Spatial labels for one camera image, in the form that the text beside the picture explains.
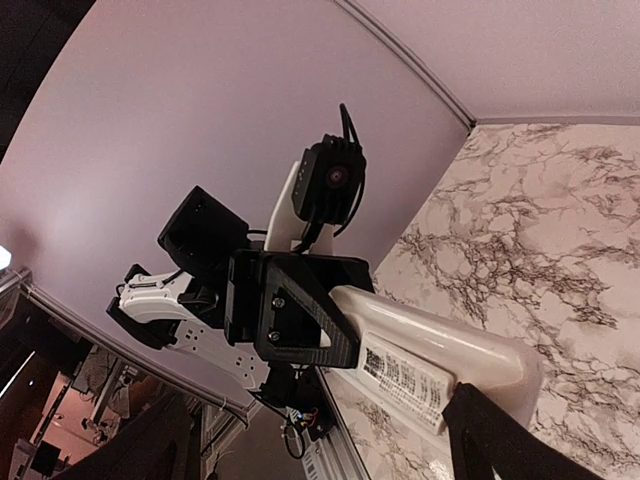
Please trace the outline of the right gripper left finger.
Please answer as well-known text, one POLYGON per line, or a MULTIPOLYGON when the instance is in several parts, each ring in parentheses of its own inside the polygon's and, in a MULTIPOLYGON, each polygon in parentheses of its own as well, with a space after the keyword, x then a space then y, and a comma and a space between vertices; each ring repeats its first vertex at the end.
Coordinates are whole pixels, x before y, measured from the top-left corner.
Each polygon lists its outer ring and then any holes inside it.
POLYGON ((61 479, 198 479, 191 399, 168 392, 61 479))

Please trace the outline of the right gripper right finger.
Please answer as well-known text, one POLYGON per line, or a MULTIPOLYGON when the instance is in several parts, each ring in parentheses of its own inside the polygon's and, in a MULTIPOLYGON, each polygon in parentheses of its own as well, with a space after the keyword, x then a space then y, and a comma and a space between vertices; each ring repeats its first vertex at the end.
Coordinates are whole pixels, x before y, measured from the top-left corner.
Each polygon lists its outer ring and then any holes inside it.
POLYGON ((443 410, 456 479, 597 479, 549 447, 474 385, 459 383, 443 410))

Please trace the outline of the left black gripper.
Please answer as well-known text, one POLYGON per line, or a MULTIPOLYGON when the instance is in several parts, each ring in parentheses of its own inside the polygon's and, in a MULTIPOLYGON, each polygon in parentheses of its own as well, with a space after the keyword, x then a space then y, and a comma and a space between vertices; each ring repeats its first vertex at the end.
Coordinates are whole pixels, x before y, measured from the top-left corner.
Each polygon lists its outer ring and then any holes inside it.
POLYGON ((369 264, 354 257, 238 250, 230 258, 224 333, 267 362, 351 369, 360 336, 330 292, 371 292, 369 264))

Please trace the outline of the white remote control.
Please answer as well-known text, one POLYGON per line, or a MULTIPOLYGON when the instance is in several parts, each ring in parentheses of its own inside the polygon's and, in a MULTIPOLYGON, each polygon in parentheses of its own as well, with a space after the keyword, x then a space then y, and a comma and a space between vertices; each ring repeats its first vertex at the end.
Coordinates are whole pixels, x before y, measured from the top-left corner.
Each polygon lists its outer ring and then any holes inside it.
POLYGON ((459 383, 529 424, 543 377, 534 348, 356 287, 330 296, 360 337, 355 367, 338 375, 420 436, 443 435, 443 411, 459 383))

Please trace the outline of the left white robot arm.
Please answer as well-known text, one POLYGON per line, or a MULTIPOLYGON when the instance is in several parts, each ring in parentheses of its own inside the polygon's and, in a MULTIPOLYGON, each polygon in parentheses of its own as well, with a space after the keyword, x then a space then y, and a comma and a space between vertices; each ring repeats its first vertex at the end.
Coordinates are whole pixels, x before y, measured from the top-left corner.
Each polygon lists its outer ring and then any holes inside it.
POLYGON ((133 266, 108 314, 138 343, 219 368, 255 397, 310 405, 308 370, 355 369, 363 350, 337 293, 371 291, 369 267, 332 251, 362 174, 358 160, 296 162, 262 241, 195 187, 158 239, 176 270, 133 266))

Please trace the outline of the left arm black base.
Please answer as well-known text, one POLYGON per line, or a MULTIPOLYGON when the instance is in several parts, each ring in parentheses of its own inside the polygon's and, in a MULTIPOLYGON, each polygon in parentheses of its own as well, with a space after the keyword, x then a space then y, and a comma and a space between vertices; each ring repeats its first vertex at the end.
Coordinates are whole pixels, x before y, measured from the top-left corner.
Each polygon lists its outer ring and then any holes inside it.
POLYGON ((324 438, 336 424, 314 368, 289 364, 271 367, 266 380, 253 396, 284 420, 284 445, 295 460, 301 460, 307 446, 324 438))

